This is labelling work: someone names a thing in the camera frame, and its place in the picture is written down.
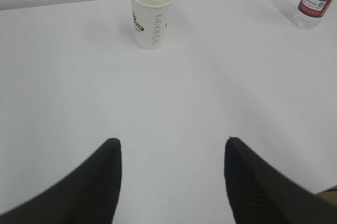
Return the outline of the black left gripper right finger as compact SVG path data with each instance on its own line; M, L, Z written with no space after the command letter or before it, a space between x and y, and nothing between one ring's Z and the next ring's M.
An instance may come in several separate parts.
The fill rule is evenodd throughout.
M230 137L224 180L236 223L336 223L336 188L313 194L268 164L245 142Z

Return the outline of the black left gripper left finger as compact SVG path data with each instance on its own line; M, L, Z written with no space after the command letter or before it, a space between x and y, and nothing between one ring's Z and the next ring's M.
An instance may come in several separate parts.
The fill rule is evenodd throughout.
M121 181L121 142L110 138L59 182L1 214L1 223L112 223Z

